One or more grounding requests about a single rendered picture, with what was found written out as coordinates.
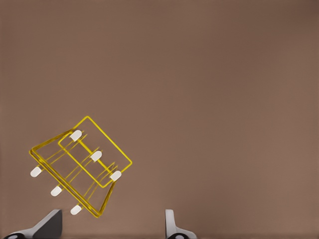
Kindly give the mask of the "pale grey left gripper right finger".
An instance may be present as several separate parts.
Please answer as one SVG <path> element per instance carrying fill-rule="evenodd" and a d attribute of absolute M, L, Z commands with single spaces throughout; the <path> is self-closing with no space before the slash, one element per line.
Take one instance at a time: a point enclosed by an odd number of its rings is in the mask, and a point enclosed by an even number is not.
<path fill-rule="evenodd" d="M 176 226 L 174 211 L 165 210 L 165 239 L 197 239 L 195 233 Z"/>

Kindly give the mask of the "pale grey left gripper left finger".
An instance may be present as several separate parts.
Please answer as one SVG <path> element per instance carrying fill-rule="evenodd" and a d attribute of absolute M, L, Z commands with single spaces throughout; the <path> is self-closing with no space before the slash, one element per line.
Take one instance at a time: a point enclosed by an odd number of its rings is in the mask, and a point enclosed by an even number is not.
<path fill-rule="evenodd" d="M 3 239 L 60 239 L 62 235 L 62 210 L 52 210 L 35 226 L 13 232 Z"/>

